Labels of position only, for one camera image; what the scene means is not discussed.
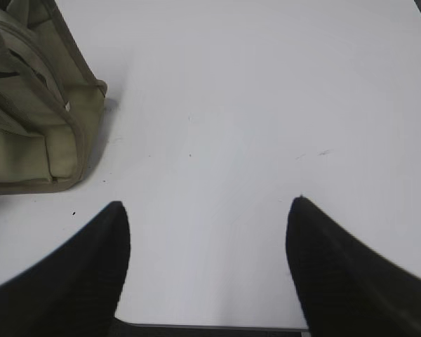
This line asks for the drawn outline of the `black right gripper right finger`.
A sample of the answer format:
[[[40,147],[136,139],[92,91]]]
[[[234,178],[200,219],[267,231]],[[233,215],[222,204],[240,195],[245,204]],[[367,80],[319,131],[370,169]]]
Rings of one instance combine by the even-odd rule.
[[[286,257],[312,336],[421,336],[421,279],[305,197],[290,207]]]

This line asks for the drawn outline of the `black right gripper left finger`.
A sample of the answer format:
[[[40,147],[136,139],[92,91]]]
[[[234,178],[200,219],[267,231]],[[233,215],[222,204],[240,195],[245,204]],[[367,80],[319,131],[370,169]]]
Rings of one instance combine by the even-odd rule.
[[[131,255],[113,201],[44,259],[0,285],[0,336],[107,336]]]

